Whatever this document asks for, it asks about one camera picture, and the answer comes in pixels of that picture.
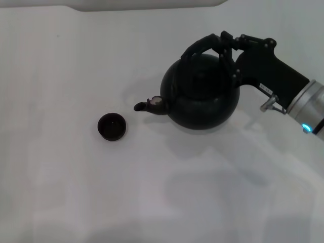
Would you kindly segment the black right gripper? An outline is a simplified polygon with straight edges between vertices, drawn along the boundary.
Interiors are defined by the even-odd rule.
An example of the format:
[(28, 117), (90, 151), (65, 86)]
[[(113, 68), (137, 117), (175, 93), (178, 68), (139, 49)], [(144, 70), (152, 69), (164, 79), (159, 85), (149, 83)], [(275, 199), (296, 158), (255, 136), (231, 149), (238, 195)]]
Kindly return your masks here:
[(220, 35), (224, 47), (243, 50), (236, 62), (232, 50), (224, 49), (219, 55), (231, 86), (250, 85), (271, 97), (287, 109), (292, 100), (310, 82), (308, 78), (280, 61), (274, 54), (276, 41), (242, 34), (234, 38), (227, 31)]

